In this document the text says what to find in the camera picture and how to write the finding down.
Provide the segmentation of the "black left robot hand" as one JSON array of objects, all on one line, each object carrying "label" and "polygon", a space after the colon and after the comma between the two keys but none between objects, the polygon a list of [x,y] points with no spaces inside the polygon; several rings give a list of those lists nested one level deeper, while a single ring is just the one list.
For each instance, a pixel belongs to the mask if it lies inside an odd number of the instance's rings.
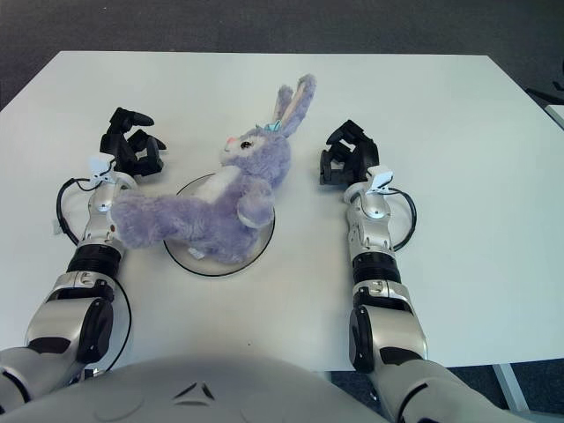
[{"label": "black left robot hand", "polygon": [[100,152],[115,158],[115,171],[130,176],[148,176],[162,171],[164,164],[160,151],[167,149],[162,141],[143,130],[125,137],[134,126],[153,126],[154,120],[150,116],[117,108],[109,122],[100,141]]}]

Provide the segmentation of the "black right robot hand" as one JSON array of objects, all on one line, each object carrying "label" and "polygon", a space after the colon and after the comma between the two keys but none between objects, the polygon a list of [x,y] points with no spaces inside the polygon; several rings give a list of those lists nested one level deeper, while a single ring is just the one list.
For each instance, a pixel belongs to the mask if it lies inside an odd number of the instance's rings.
[{"label": "black right robot hand", "polygon": [[367,170],[380,164],[377,146],[354,121],[347,120],[327,139],[322,150],[320,183],[347,185],[367,181]]}]

